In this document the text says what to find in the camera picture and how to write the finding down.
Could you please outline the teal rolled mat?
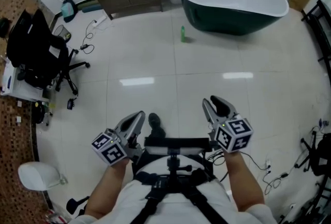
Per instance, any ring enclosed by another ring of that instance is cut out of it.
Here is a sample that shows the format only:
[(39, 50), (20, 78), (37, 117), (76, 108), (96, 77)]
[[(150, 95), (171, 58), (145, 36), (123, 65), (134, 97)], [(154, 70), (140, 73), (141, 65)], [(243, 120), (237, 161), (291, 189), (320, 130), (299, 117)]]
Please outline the teal rolled mat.
[(102, 6), (100, 4), (94, 4), (94, 5), (89, 5), (89, 6), (83, 7), (82, 12), (83, 13), (88, 13), (88, 12), (101, 10), (101, 9), (102, 9)]

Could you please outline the black metal rack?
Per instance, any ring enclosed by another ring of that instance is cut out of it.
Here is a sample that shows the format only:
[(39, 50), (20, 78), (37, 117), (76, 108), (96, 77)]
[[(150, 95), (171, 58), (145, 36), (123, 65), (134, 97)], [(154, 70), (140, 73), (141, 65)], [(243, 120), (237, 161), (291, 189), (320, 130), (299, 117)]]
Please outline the black metal rack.
[(321, 51), (318, 62), (323, 62), (328, 76), (331, 78), (331, 10), (322, 1), (317, 0), (313, 8), (302, 11), (302, 22), (306, 22), (317, 40)]

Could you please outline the person's left black shoe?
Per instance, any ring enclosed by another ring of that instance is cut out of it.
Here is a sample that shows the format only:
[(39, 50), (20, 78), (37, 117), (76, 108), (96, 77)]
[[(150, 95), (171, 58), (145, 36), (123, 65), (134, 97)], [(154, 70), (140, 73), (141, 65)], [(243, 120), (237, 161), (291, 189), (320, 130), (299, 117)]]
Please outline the person's left black shoe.
[(161, 121), (156, 113), (151, 113), (148, 116), (148, 123), (152, 129), (158, 129), (161, 127)]

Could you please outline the person's right forearm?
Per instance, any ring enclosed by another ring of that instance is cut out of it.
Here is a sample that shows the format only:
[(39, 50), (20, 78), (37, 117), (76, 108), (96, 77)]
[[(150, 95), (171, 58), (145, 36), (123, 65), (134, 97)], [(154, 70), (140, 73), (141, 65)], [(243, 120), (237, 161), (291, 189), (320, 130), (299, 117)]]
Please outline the person's right forearm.
[(240, 212), (265, 204), (260, 185), (247, 167), (240, 152), (224, 153), (232, 196)]

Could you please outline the teal and black backpack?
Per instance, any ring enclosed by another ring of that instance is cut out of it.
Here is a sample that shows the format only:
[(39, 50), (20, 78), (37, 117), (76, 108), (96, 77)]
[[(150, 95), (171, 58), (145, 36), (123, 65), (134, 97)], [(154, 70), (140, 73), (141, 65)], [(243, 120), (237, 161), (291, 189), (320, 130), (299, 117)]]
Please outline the teal and black backpack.
[(64, 0), (61, 6), (61, 13), (66, 23), (72, 21), (78, 12), (73, 0)]

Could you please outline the white desk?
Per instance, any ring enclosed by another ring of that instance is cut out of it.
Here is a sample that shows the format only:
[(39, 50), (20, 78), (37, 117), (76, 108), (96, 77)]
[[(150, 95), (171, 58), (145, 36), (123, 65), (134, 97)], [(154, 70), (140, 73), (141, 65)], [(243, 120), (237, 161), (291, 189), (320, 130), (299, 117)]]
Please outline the white desk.
[(49, 102), (49, 99), (43, 96), (43, 90), (31, 86), (25, 81), (19, 81), (17, 79), (18, 73), (18, 68), (14, 68), (11, 62), (6, 63), (0, 83), (0, 94), (2, 96), (12, 96), (28, 101)]

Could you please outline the black office chair white label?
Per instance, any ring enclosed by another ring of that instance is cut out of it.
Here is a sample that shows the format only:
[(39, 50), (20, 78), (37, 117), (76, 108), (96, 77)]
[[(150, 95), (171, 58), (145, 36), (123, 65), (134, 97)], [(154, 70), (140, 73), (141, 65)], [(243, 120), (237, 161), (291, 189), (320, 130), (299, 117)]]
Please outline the black office chair white label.
[(86, 61), (71, 63), (78, 50), (69, 51), (65, 40), (52, 34), (40, 9), (34, 14), (23, 10), (9, 33), (6, 53), (13, 67), (23, 67), (23, 80), (31, 86), (45, 89), (57, 80), (58, 92), (66, 79), (75, 96), (78, 88), (71, 80), (70, 71), (80, 66), (90, 67)]

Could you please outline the person's left trouser leg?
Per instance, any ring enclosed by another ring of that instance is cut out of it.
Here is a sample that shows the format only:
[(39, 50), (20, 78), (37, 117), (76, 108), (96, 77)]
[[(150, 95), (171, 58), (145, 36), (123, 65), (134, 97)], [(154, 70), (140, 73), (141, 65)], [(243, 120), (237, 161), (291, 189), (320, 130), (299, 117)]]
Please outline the person's left trouser leg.
[(166, 132), (162, 127), (156, 127), (152, 128), (150, 135), (148, 136), (149, 138), (165, 138), (166, 137)]

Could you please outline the olive rolled mat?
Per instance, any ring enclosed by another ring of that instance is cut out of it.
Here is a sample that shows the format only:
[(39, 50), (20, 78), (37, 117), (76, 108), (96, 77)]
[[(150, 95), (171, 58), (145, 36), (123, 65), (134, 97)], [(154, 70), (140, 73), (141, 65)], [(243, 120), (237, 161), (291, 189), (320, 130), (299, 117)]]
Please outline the olive rolled mat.
[(82, 10), (84, 7), (89, 7), (89, 6), (97, 5), (97, 4), (99, 4), (99, 2), (97, 0), (88, 0), (88, 1), (78, 3), (78, 4), (76, 4), (76, 6), (79, 10)]

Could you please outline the dark green oval bathtub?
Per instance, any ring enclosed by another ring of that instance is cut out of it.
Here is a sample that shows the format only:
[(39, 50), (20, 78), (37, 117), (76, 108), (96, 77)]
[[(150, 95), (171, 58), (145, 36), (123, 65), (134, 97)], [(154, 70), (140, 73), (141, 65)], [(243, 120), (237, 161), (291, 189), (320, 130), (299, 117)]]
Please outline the dark green oval bathtub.
[(206, 32), (243, 36), (283, 18), (287, 0), (181, 0), (190, 24)]

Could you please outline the black chest harness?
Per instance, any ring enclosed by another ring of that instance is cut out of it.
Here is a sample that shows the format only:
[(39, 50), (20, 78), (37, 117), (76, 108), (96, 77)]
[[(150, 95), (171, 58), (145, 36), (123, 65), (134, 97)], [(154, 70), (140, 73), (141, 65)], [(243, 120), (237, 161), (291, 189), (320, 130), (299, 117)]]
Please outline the black chest harness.
[(205, 170), (197, 169), (191, 175), (157, 175), (140, 172), (135, 180), (142, 185), (151, 186), (151, 191), (146, 195), (146, 205), (131, 224), (144, 224), (149, 216), (155, 214), (158, 204), (171, 193), (183, 194), (211, 224), (228, 224), (225, 219), (209, 205), (207, 198), (198, 191), (201, 184), (211, 182), (216, 177)]

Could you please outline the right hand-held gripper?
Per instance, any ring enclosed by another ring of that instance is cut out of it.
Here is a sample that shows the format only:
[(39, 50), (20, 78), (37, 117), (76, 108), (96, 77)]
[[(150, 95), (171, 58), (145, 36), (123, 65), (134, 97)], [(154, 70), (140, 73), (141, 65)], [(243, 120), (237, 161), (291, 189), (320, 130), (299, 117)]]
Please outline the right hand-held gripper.
[[(216, 111), (207, 99), (203, 99), (202, 108), (207, 121), (213, 130), (209, 134), (212, 141), (226, 152), (237, 152), (246, 148), (252, 136), (252, 127), (246, 118), (236, 114), (235, 107), (228, 101), (218, 96), (210, 97)], [(229, 119), (220, 122), (219, 117)]]

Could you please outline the person's left forearm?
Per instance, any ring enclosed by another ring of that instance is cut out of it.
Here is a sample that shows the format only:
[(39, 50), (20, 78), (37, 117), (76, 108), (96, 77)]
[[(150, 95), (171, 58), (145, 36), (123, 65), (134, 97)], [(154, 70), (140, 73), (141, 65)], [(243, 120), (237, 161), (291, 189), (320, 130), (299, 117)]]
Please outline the person's left forearm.
[(112, 211), (121, 191), (128, 163), (129, 159), (125, 158), (107, 167), (88, 199), (85, 208), (86, 215), (100, 219)]

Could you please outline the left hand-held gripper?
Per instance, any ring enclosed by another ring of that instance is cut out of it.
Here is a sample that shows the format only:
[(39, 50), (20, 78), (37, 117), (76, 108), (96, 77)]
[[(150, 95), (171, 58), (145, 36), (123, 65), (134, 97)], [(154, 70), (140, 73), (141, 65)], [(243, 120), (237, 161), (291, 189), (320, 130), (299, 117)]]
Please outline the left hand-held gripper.
[(137, 142), (145, 121), (145, 113), (139, 111), (123, 118), (115, 130), (107, 128), (91, 143), (95, 153), (109, 166), (128, 158), (137, 163), (143, 149)]

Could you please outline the black round wheeled device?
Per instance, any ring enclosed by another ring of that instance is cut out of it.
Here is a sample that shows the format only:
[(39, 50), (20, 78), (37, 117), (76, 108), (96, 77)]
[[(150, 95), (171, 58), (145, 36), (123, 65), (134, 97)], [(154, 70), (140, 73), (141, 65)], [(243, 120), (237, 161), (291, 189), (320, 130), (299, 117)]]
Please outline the black round wheeled device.
[(32, 121), (35, 124), (49, 126), (53, 113), (48, 102), (36, 101), (32, 106)]

